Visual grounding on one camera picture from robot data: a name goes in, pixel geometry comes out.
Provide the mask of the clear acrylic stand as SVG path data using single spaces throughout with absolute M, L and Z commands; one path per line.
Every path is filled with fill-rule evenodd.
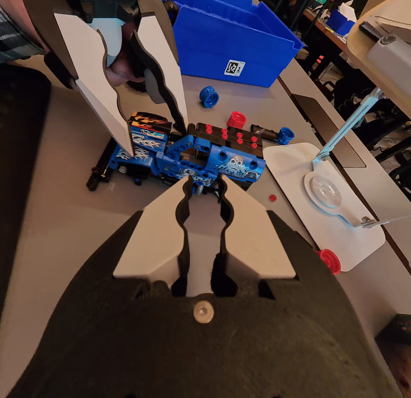
M 352 205 L 359 200 L 358 198 L 354 199 L 356 195 L 353 192 L 348 193 L 348 188 L 346 187 L 343 188 L 343 191 L 339 189 L 342 186 L 340 176 L 336 176 L 334 181 L 326 178 L 325 163 L 330 156 L 330 152 L 355 125 L 362 121 L 365 114 L 383 98 L 386 98 L 383 90 L 377 87 L 358 104 L 357 109 L 344 125 L 316 154 L 311 162 L 312 171 L 307 173 L 303 179 L 307 196 L 319 209 L 330 215 L 341 216 L 353 228 L 371 229 L 376 226 L 410 218 L 410 215 L 406 215 L 382 221 L 377 221 L 368 216 L 360 219 L 352 210 Z

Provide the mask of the blue black brick toy truck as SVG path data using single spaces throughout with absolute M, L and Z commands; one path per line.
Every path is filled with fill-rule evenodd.
M 149 177 L 172 186 L 191 176 L 196 194 L 216 190 L 217 177 L 222 174 L 246 191 L 265 169 L 261 136 L 246 130 L 190 123 L 183 136 L 173 131 L 176 125 L 165 117 L 146 112 L 133 113 L 128 124 L 134 156 L 111 138 L 91 169 L 86 183 L 89 191 L 109 182 L 115 171 L 131 177 L 137 186 Z

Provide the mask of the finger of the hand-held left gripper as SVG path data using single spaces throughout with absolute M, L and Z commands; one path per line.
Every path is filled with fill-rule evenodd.
M 155 104 L 166 104 L 181 134 L 188 131 L 188 113 L 180 67 L 156 16 L 142 16 L 131 35 L 135 60 L 142 65 L 146 92 Z
M 134 156 L 131 131 L 106 77 L 107 50 L 100 32 L 75 15 L 54 14 L 78 78 L 76 87 L 115 141 Z

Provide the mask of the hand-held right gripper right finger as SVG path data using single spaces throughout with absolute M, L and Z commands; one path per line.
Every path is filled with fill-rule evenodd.
M 225 222 L 211 274 L 217 297 L 234 297 L 241 285 L 297 274 L 267 209 L 226 175 L 218 176 L 220 216 Z

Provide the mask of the wooden table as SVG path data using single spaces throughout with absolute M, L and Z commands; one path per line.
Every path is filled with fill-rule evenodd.
M 315 14 L 312 11 L 305 10 L 298 23 L 301 41 L 308 52 L 304 59 L 307 68 L 310 68 L 321 56 L 324 60 L 331 60 L 346 49 L 346 43 L 340 36 L 330 31 L 320 19 L 313 24 L 314 18 Z

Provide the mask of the blue plastic bin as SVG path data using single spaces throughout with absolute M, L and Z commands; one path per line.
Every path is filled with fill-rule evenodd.
M 172 0 L 181 74 L 270 87 L 304 44 L 252 0 Z

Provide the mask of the person's left hand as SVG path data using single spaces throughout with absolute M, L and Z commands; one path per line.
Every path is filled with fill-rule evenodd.
M 121 51 L 113 63 L 105 69 L 106 77 L 112 87 L 119 87 L 127 82 L 144 83 L 145 77 L 135 77 L 127 54 Z

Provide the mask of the person's left forearm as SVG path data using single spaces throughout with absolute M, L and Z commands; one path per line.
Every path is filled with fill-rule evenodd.
M 23 0 L 0 0 L 0 63 L 46 55 Z

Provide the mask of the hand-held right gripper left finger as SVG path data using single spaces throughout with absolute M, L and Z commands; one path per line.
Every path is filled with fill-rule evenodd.
M 115 278 L 163 281 L 174 296 L 186 296 L 190 252 L 184 224 L 192 187 L 192 176 L 185 176 L 144 208 L 113 272 Z

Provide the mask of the small blue box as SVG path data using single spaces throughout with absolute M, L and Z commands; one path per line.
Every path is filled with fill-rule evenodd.
M 347 19 L 339 10 L 334 9 L 328 18 L 326 25 L 340 36 L 345 36 L 349 33 L 356 21 Z

